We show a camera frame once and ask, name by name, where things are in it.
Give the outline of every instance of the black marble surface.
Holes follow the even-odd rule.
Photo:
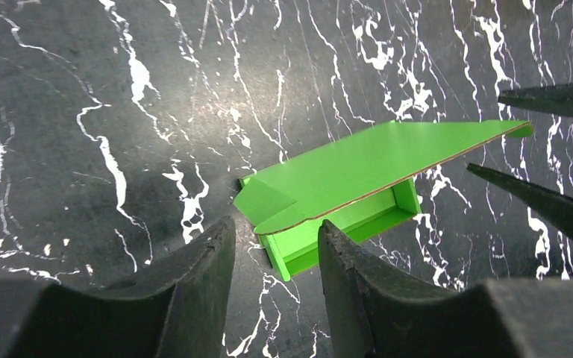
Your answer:
[[[330,357],[319,270],[277,279],[236,179],[368,126],[529,119],[419,175],[424,214],[364,244],[462,290],[573,279],[573,245],[465,172],[573,196],[573,119],[497,104],[573,81],[573,1],[0,0],[0,277],[86,289],[238,224],[230,357]]]

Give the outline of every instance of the green cardboard box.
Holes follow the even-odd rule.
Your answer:
[[[503,134],[529,136],[532,127],[526,121],[375,125],[243,178],[234,205],[288,281],[317,264],[323,219],[355,242],[382,233],[420,213],[415,175]]]

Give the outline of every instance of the black mechanical claw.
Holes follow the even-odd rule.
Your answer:
[[[573,83],[504,91],[498,101],[524,110],[573,117]]]
[[[467,170],[513,194],[573,240],[573,198],[477,164]]]
[[[318,245],[335,357],[573,357],[573,280],[487,280],[457,293],[329,221]]]
[[[225,218],[105,289],[0,280],[0,357],[220,357],[234,243]]]

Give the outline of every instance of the marble countertop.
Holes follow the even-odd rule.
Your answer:
[[[573,244],[464,170],[573,196],[573,119],[496,101],[567,81],[567,0],[0,0],[0,277],[102,286],[233,214],[224,355],[329,357],[319,270],[278,279],[237,178],[374,123],[529,119],[419,175],[424,213],[365,247],[450,289],[573,279]]]

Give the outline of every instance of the open box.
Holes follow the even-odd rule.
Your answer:
[[[331,220],[355,242],[420,213],[413,177],[499,138],[529,136],[524,121],[387,122],[241,180],[234,205],[255,226],[284,280],[318,262]]]

